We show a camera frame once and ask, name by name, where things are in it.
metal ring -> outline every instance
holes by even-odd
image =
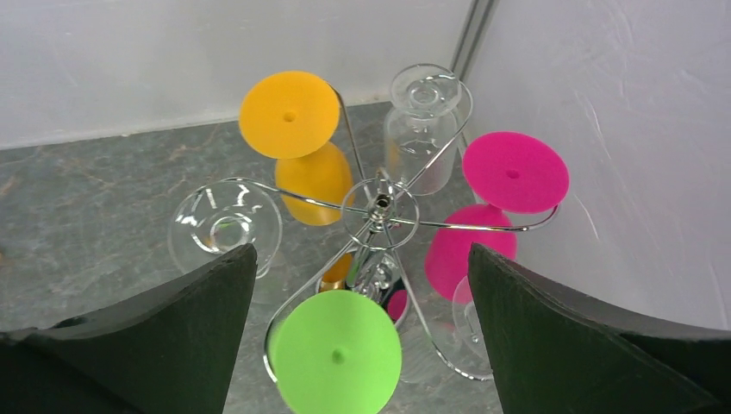
[[[353,188],[351,188],[350,191],[347,192],[345,198],[343,198],[343,204],[341,206],[342,213],[344,213],[345,210],[346,210],[346,202],[347,202],[347,200],[353,195],[353,193],[357,189],[359,189],[360,187],[362,187],[364,185],[368,185],[368,184],[370,184],[372,182],[375,182],[377,180],[384,180],[384,179],[364,179],[363,181],[360,181],[358,184],[354,185]],[[351,233],[351,230],[347,226],[347,221],[343,220],[342,221],[343,222],[343,227],[345,228],[345,231],[346,231],[347,235],[350,237],[350,239],[352,241],[354,241],[355,243],[357,243],[362,248],[367,248],[367,249],[372,250],[372,251],[390,250],[390,249],[400,248],[401,246],[403,246],[404,244],[406,244],[407,242],[409,242],[409,240],[411,240],[414,237],[414,235],[416,234],[416,231],[419,228],[419,224],[421,223],[420,222],[420,218],[421,218],[421,214],[422,213],[421,213],[421,211],[419,209],[419,203],[416,201],[416,197],[414,197],[414,195],[411,194],[411,192],[409,192],[408,190],[405,190],[403,188],[403,186],[401,186],[401,185],[399,185],[397,183],[390,183],[390,184],[393,185],[394,187],[396,187],[398,190],[400,190],[401,191],[400,194],[406,195],[414,203],[415,220],[414,221],[410,221],[410,223],[407,223],[407,224],[411,224],[413,227],[411,228],[411,231],[401,241],[399,241],[397,243],[393,243],[393,241],[389,241],[389,243],[390,243],[389,246],[379,247],[379,246],[373,246],[372,244],[368,244],[366,242],[362,242],[358,238],[359,235],[356,236],[353,233]],[[369,221],[369,223],[367,223],[367,224],[371,228],[373,226],[379,224],[379,223],[375,223],[370,218],[368,219],[368,221]],[[384,223],[383,223],[383,226],[382,227],[384,227],[384,228],[388,227],[389,223],[392,222],[392,221],[395,222],[395,220],[393,220],[393,218],[387,218],[386,220],[384,220]],[[381,231],[380,229],[379,230],[373,229],[373,230],[374,230],[374,232],[377,232],[377,233]]]

countertop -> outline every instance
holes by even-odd
[[[382,121],[388,109],[377,103],[348,110],[369,177],[382,164]],[[347,153],[356,178],[342,123],[333,142]],[[235,122],[0,152],[0,330],[45,328],[176,278],[180,271],[168,252],[167,228],[180,201],[199,186],[227,177],[272,184],[273,171],[274,161],[256,154]],[[347,236],[338,223],[304,226],[277,201],[284,239],[271,272],[286,277],[281,297],[275,298],[280,304]],[[432,221],[474,203],[459,161],[447,187],[419,201],[422,218]],[[433,235],[421,227],[399,251],[428,319],[449,329],[451,305],[439,299],[423,275]],[[226,413],[290,412],[261,360],[266,324],[278,304],[252,304]],[[502,412],[493,383],[461,379],[428,352],[425,342],[413,346],[413,337],[423,337],[419,331],[411,311],[399,329],[403,369],[431,374],[419,383],[401,382],[383,413]],[[475,358],[456,343],[441,345],[458,361]]]

glass bowl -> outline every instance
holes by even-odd
[[[257,253],[257,279],[269,271],[282,241],[282,217],[269,195],[245,179],[224,179],[191,193],[168,232],[175,265],[189,273],[246,243]]]

clear wine glass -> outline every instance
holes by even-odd
[[[167,240],[172,259],[183,273],[252,243],[258,264],[252,301],[283,299],[278,296],[284,295],[284,286],[275,280],[281,278],[263,280],[282,241],[282,217],[272,198],[256,185],[231,178],[195,190],[175,210]]]
[[[459,79],[431,64],[409,66],[393,79],[393,108],[384,121],[385,164],[405,185],[452,139],[458,129],[453,113],[462,97]],[[457,146],[452,145],[410,188],[418,196],[434,194],[452,176]]]

metal rack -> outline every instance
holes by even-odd
[[[344,223],[344,226],[346,228],[346,232],[350,236],[350,240],[345,243],[345,245],[334,255],[332,256],[325,265],[315,274],[313,275],[307,282],[304,283],[294,294],[292,294],[289,298],[287,298],[286,301],[277,309],[277,311],[274,313],[272,319],[269,322],[269,325],[266,329],[266,336],[264,341],[264,364],[266,367],[266,371],[268,372],[270,378],[275,383],[277,382],[277,377],[274,373],[274,370],[270,364],[269,356],[267,354],[267,349],[269,347],[269,340],[271,338],[272,328],[274,327],[275,322],[278,320],[278,318],[285,312],[287,307],[291,305],[297,297],[299,297],[301,294],[305,293],[308,289],[311,289],[311,287],[318,282],[319,279],[322,278],[324,273],[332,267],[335,262],[337,262],[346,252],[353,250],[355,248],[355,253],[353,255],[353,264],[350,267],[350,270],[347,273],[346,276],[346,284],[348,288],[353,289],[356,286],[356,278],[358,277],[359,270],[362,266],[365,265],[366,260],[369,256],[369,253],[374,251],[385,251],[389,253],[393,259],[395,260],[397,266],[402,270],[401,272],[401,279],[404,285],[405,290],[408,293],[408,298],[415,310],[415,313],[418,317],[419,322],[421,323],[422,327],[424,328],[424,331],[427,335],[427,338],[431,342],[432,347],[434,348],[434,351],[439,356],[442,362],[444,362],[450,369],[452,369],[455,373],[458,373],[460,376],[467,378],[469,380],[476,380],[476,381],[489,381],[493,379],[492,374],[473,374],[468,373],[465,370],[460,369],[457,367],[454,363],[452,363],[449,358],[445,356],[445,354],[441,351],[440,347],[436,344],[434,341],[434,338],[432,336],[431,331],[429,330],[427,320],[424,317],[424,314],[422,312],[421,306],[418,304],[416,300],[416,296],[414,293],[414,288],[412,287],[409,276],[403,272],[403,261],[401,257],[399,256],[399,253],[397,249],[401,247],[402,245],[406,244],[416,233],[416,230],[420,225],[433,227],[437,229],[460,229],[460,230],[473,230],[473,231],[503,231],[503,232],[514,232],[514,233],[522,233],[527,232],[530,230],[538,229],[546,224],[550,223],[558,214],[559,212],[559,206],[555,206],[548,217],[544,218],[543,220],[532,223],[529,225],[523,225],[523,226],[511,226],[511,227],[499,227],[499,226],[476,226],[476,225],[465,225],[465,224],[451,224],[451,223],[438,223],[438,222],[429,222],[429,221],[423,221],[421,220],[421,212],[419,209],[419,204],[416,199],[416,197],[409,191],[409,188],[452,146],[455,145],[455,142],[460,138],[462,135],[462,131],[465,128],[470,115],[472,114],[472,107],[473,107],[473,100],[472,100],[472,94],[470,91],[466,88],[466,86],[459,82],[460,87],[462,88],[462,91],[465,93],[465,95],[468,97],[469,102],[469,110],[466,112],[466,115],[459,116],[457,114],[457,111],[454,112],[454,115],[458,118],[458,129],[453,134],[452,138],[447,142],[447,144],[442,147],[434,156],[429,160],[429,162],[424,165],[424,167],[406,184],[398,184],[391,180],[389,177],[389,174],[385,171],[384,168],[379,168],[378,172],[376,174],[376,177],[374,178],[367,178],[365,170],[363,168],[363,163],[361,161],[360,153],[358,150],[358,146],[356,145],[355,136],[353,134],[353,128],[352,124],[350,122],[350,119],[347,114],[347,107],[342,99],[342,96],[340,93],[333,88],[333,91],[335,92],[336,96],[338,97],[338,100],[340,101],[341,105],[341,112],[343,115],[343,118],[345,120],[347,134],[350,139],[350,143],[353,147],[353,155],[356,160],[359,176],[360,176],[360,182],[355,184],[351,190],[348,192],[348,194],[344,197],[344,201],[342,204],[333,204],[328,203],[322,200],[317,200],[314,198],[309,198],[301,194],[296,194],[291,191],[287,191],[281,188],[278,188],[273,185],[268,185],[265,183],[261,183],[254,179],[245,179],[245,178],[237,178],[235,180],[239,180],[241,182],[246,182],[250,185],[255,185],[265,191],[269,191],[272,193],[279,194],[281,196],[286,196],[290,198],[295,198],[297,200],[300,200],[302,202],[313,204],[316,206],[329,208],[333,210],[339,210],[344,216],[346,213],[350,214],[356,214],[360,215],[362,219],[364,220],[364,224],[356,230],[350,229],[347,226],[346,221],[342,220],[341,217],[341,223]],[[347,200],[359,189],[363,189],[365,192],[366,198],[367,198],[367,204],[365,208],[360,207],[352,207],[347,205]],[[402,203],[406,203],[412,210],[414,217],[413,219],[408,219],[403,217],[402,215],[399,215],[399,209],[397,208],[398,205],[402,205]],[[411,231],[400,240],[397,240],[393,234],[393,229],[398,226],[403,225],[410,225]],[[385,240],[385,244],[383,246],[379,246],[375,243],[375,240],[377,238],[382,238]]]

